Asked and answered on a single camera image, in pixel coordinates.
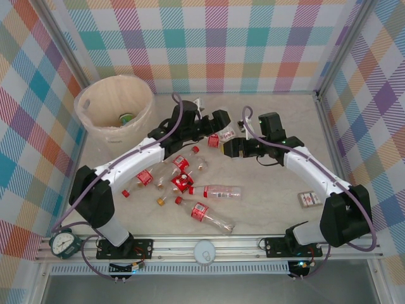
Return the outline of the clear Coke bottle red cap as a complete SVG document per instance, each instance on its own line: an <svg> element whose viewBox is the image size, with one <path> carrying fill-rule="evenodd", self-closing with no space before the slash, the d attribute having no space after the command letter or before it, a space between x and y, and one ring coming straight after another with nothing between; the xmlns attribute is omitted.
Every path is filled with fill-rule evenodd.
<svg viewBox="0 0 405 304"><path fill-rule="evenodd" d="M193 146L186 152L178 154L172 160L163 161L156 171L156 180L154 185L159 190L164 189L168 182L197 161L198 153L199 148L197 146Z"/></svg>
<svg viewBox="0 0 405 304"><path fill-rule="evenodd" d="M224 235L231 234L234 230L235 224L229 218L220 215L200 201L177 196L175 204L181 207L192 219L210 225Z"/></svg>
<svg viewBox="0 0 405 304"><path fill-rule="evenodd" d="M129 183L124 187L121 194L128 198L132 193L144 189L145 187L162 185L165 180L167 164L165 162L157 163L140 171Z"/></svg>
<svg viewBox="0 0 405 304"><path fill-rule="evenodd" d="M225 144L225 141L217 133L211 134L207 137L207 147L214 149L222 149Z"/></svg>

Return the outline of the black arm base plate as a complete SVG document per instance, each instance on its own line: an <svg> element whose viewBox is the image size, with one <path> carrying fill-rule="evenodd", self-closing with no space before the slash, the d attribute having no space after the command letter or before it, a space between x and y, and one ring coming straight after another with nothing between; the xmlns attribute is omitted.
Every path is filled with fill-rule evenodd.
<svg viewBox="0 0 405 304"><path fill-rule="evenodd" d="M300 245L286 237L264 238L267 258L315 258L322 257L321 248L316 243Z"/></svg>
<svg viewBox="0 0 405 304"><path fill-rule="evenodd" d="M116 247L107 239L101 239L96 247L98 260L148 260L152 257L153 240L128 238L122 245Z"/></svg>

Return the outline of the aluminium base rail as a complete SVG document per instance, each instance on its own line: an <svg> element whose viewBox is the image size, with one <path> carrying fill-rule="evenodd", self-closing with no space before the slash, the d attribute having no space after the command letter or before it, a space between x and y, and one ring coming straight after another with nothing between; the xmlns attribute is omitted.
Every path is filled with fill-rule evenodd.
<svg viewBox="0 0 405 304"><path fill-rule="evenodd" d="M194 247L202 239L210 241L215 249L215 262L241 262L241 261L265 261L266 253L258 247L259 240L264 236L259 235L190 235L190 236L137 236L136 238L153 239L152 257L147 262L195 262ZM61 260L51 254L48 245L49 238L45 238L39 247L34 262L83 262L81 252L74 254L67 260ZM366 235L353 241L360 247L371 244L371 236ZM96 258L96 241L89 240L85 244L84 255L89 262L123 262L131 260L98 260ZM349 245L331 248L328 260L376 260L384 257L380 245L370 252L358 251Z"/></svg>

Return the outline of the black connector board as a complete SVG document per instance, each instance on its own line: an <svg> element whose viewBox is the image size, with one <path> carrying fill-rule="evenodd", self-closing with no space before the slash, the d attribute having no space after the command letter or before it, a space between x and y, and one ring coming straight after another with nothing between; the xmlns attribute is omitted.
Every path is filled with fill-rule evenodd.
<svg viewBox="0 0 405 304"><path fill-rule="evenodd" d="M288 261L289 274L293 279L302 279L311 277L312 269L315 268L316 262L311 261Z"/></svg>
<svg viewBox="0 0 405 304"><path fill-rule="evenodd" d="M108 267L108 273L111 276L130 276L137 273L145 267L143 261L134 262L128 265L118 265L110 263Z"/></svg>

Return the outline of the orange cap red-black label bottle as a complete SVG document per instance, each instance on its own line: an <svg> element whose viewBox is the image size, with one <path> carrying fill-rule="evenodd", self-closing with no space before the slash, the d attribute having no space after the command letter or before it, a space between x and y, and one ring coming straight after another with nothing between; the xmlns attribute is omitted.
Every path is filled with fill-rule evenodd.
<svg viewBox="0 0 405 304"><path fill-rule="evenodd" d="M188 191L207 167L206 160L197 156L197 161L166 184L163 194L156 200L157 204L163 206L170 198Z"/></svg>

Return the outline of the green alarm clock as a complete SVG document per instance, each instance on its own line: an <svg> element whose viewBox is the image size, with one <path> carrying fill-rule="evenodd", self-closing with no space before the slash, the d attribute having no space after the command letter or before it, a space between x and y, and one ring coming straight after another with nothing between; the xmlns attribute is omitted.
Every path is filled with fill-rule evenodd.
<svg viewBox="0 0 405 304"><path fill-rule="evenodd" d="M50 238L49 247L55 257L66 260L81 249L82 243L82 239L75 235L70 228L67 228Z"/></svg>

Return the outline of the clear bottle white label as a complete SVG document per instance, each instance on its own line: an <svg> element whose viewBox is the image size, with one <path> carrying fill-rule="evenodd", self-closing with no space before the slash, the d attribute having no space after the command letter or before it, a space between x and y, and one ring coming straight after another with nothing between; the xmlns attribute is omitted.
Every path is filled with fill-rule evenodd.
<svg viewBox="0 0 405 304"><path fill-rule="evenodd" d="M235 138L236 135L234 128L229 126L218 132L218 137L223 143Z"/></svg>

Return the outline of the aluminium frame post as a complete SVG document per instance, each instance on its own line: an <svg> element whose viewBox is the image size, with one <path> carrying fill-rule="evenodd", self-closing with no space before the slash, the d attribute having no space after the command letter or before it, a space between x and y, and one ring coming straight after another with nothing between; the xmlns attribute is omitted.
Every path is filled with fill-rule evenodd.
<svg viewBox="0 0 405 304"><path fill-rule="evenodd" d="M72 73L76 76L78 83L82 87L89 85L89 81L84 71L82 70L63 32L59 28L58 23L54 19L51 10L48 8L46 0L32 0L32 4L36 6L36 10L38 14L40 14L45 27L48 29L51 37L54 39L55 45L60 50L68 66L71 68Z"/></svg>
<svg viewBox="0 0 405 304"><path fill-rule="evenodd" d="M330 55L332 57L325 63L323 72L314 88L314 92L316 92L317 96L324 95L332 85L338 70L341 68L343 61L352 49L377 3L378 0L361 0L360 3L355 1L353 9L335 41L338 42L339 45L333 47L335 51L331 52Z"/></svg>

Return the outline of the white round puck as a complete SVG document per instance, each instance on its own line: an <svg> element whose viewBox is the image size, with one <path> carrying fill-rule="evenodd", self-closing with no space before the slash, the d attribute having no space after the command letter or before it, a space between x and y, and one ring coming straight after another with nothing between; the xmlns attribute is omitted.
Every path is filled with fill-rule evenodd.
<svg viewBox="0 0 405 304"><path fill-rule="evenodd" d="M194 259L202 266L211 265L216 258L216 248L211 241L201 240L194 247Z"/></svg>

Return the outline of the playing card box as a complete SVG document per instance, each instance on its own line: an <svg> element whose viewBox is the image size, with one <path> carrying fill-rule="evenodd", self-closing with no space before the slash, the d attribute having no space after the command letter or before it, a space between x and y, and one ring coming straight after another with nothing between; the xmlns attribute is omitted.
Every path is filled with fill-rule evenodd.
<svg viewBox="0 0 405 304"><path fill-rule="evenodd" d="M318 198L314 191L299 193L297 198L302 208L311 208L323 205L322 201Z"/></svg>

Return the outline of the round light wooden bin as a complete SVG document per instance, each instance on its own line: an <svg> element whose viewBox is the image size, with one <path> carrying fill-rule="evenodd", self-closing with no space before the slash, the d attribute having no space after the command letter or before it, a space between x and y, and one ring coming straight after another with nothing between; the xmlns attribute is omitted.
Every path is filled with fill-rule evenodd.
<svg viewBox="0 0 405 304"><path fill-rule="evenodd" d="M158 112L148 84L136 76L117 75L95 82L75 98L75 112L108 158L116 158L138 145L156 128ZM119 116L135 118L121 126Z"/></svg>

